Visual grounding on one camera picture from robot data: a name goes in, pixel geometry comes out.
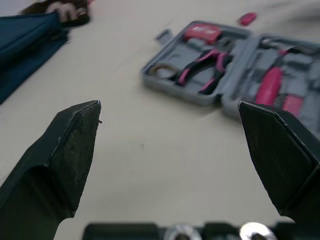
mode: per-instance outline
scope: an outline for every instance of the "blue bag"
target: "blue bag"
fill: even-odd
[[[0,17],[0,104],[67,40],[56,13]]]

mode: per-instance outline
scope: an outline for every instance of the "pink object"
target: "pink object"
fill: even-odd
[[[218,55],[219,52],[216,50],[216,49],[213,49],[211,50],[208,54],[206,54],[205,56],[201,57],[201,58],[198,58],[197,60],[195,60],[195,62],[201,62],[203,60],[206,60],[207,58],[209,57],[213,57],[213,56],[216,56]]]
[[[205,90],[214,80],[215,80],[214,78],[210,79],[210,81],[208,81],[208,82],[203,86],[203,88],[201,88],[200,91]]]
[[[190,71],[190,69],[185,70],[185,71],[182,73],[181,77],[179,77],[178,82],[181,84],[181,86],[185,85],[185,83],[186,83],[186,76],[187,76],[187,74],[189,73],[189,71]]]
[[[281,87],[283,73],[280,67],[273,67],[263,78],[255,102],[272,106]]]
[[[257,18],[257,13],[256,12],[249,12],[242,17],[239,18],[238,22],[242,26],[248,26],[251,24],[254,20]]]
[[[218,56],[218,59],[217,59],[217,62],[216,62],[216,69],[219,71],[219,72],[224,72],[226,69],[224,67],[224,57],[227,55],[227,53],[221,53],[219,56]]]
[[[298,116],[304,99],[300,96],[288,95],[285,99],[283,110]]]

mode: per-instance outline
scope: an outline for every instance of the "tool kit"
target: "tool kit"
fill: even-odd
[[[163,47],[142,69],[146,86],[203,106],[221,99],[237,119],[239,101],[272,106],[320,138],[320,43],[203,21],[155,39]]]

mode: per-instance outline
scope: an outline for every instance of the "tool compartment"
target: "tool compartment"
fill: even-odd
[[[213,36],[208,37],[209,43],[207,43],[206,39],[200,39],[198,35],[197,37],[192,37],[190,29],[193,26],[218,27],[221,34],[219,39],[214,42],[212,37],[214,37],[215,30],[209,29],[208,32],[211,31]],[[237,65],[235,63],[239,61],[250,36],[251,32],[248,30],[202,21],[190,23],[176,37],[173,37],[169,30],[165,30],[156,37],[156,40],[163,45],[162,50],[142,69],[143,83],[153,89],[199,105],[212,104],[222,94],[224,85],[228,82],[229,75],[234,66]],[[226,42],[226,39],[232,40],[233,43],[233,47],[229,51],[232,61],[225,66],[224,75],[218,80],[217,86],[214,87],[212,92],[209,90],[209,94],[208,92],[206,94],[199,93],[215,74],[214,64],[212,66],[210,64],[205,66],[204,64],[199,71],[196,71],[188,78],[188,81],[183,86],[179,85],[179,75],[183,74],[184,68],[188,64],[199,58],[204,51],[211,51],[217,48],[217,46],[221,45],[220,43]],[[176,69],[176,74],[172,74],[169,69],[158,69],[157,75],[150,74],[150,70],[156,65],[171,66]]]
[[[268,47],[264,44],[266,40],[272,40],[278,45]],[[278,46],[293,46],[297,51],[288,50],[281,56],[283,52]],[[228,116],[239,118],[239,101],[272,106],[291,112],[319,138],[320,44],[263,34],[253,38],[246,49],[245,53],[249,58],[244,67],[239,66],[240,69],[231,74],[230,78],[236,82],[230,85],[221,98],[222,110]],[[280,63],[277,66],[279,76],[276,77],[280,80],[275,87],[270,82],[275,78],[270,80],[267,74],[270,74],[277,60]],[[275,97],[268,95],[268,91],[274,92]],[[264,101],[263,95],[270,98]]]

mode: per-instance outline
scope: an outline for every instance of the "gray plastic case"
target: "gray plastic case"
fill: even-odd
[[[182,70],[187,64],[193,62],[203,50],[201,41],[193,41],[192,47],[182,41],[186,30],[194,24],[212,24],[221,28],[223,33],[238,38],[235,47],[230,52],[233,61],[227,66],[225,75],[210,95],[198,93],[199,85],[205,84],[202,80],[210,79],[211,69],[206,69],[195,75],[190,83],[184,87],[174,81],[148,75],[150,66],[163,63],[175,66]],[[252,37],[248,30],[220,25],[211,22],[194,21],[183,29],[176,37],[169,30],[163,31],[156,40],[163,45],[162,50],[142,69],[142,79],[146,86],[180,97],[184,100],[199,104],[212,104],[221,97],[223,112],[240,120],[238,112],[239,101],[256,102],[256,95],[266,72],[278,59],[279,50],[276,48],[263,48],[264,39],[273,39],[276,42],[309,48],[315,50],[314,54],[288,53],[281,61],[284,73],[281,86],[273,107],[283,108],[288,95],[303,99],[301,108],[295,116],[318,138],[320,138],[320,44],[307,42],[289,37],[263,34]]]
[[[258,89],[261,83],[258,82],[247,82],[245,83],[244,76],[246,71],[249,70],[253,64],[256,62],[255,69],[257,65],[260,64],[261,77],[263,78],[263,73],[268,70],[272,63],[274,63],[277,50],[267,49],[262,50],[260,44],[264,39],[274,39],[283,44],[305,47],[315,50],[312,55],[304,54],[293,54],[288,53],[283,58],[283,64],[281,66],[284,72],[281,88],[278,93],[273,107],[277,108],[276,105],[279,102],[284,102],[287,95],[293,95],[303,98],[303,105],[300,112],[296,117],[304,124],[306,128],[309,129],[316,137],[320,137],[320,44],[307,42],[303,40],[293,39],[289,37],[276,36],[272,34],[263,34],[256,38],[252,38],[246,46],[245,54],[242,55],[242,60],[246,62],[245,64],[240,64],[237,66],[237,70],[233,71],[229,75],[229,79],[233,80],[233,84],[229,85],[229,89],[225,91],[221,98],[222,110],[228,116],[240,119],[238,112],[238,104],[240,100],[254,102],[257,95]],[[260,58],[255,61],[256,56],[259,53],[268,55],[265,58]],[[244,99],[244,93],[248,94],[248,99],[252,97],[251,101]]]
[[[174,81],[169,79],[152,76],[147,73],[148,69],[152,65],[160,63],[169,64],[181,71],[186,65],[197,59],[203,50],[210,48],[210,46],[204,46],[201,48],[201,42],[192,42],[192,44],[187,44],[183,41],[183,36],[187,29],[195,24],[210,24],[218,26],[225,36],[238,39],[235,42],[234,48],[230,52],[230,54],[233,56],[233,60],[227,65],[225,75],[219,81],[216,89],[210,95],[199,94],[198,91],[201,86],[205,85],[206,82],[209,81],[211,75],[214,73],[212,68],[201,71],[192,77],[184,87],[176,85]],[[171,31],[167,29],[155,38],[161,45],[163,45],[163,48],[142,69],[141,74],[143,83],[155,90],[165,92],[172,96],[180,97],[184,100],[199,105],[210,105],[217,99],[218,96],[221,96],[225,90],[231,87],[230,84],[232,83],[229,80],[230,76],[232,75],[232,72],[236,72],[236,68],[242,64],[242,52],[246,49],[246,45],[250,37],[251,31],[249,30],[204,21],[194,21],[190,23],[176,37],[174,37]]]

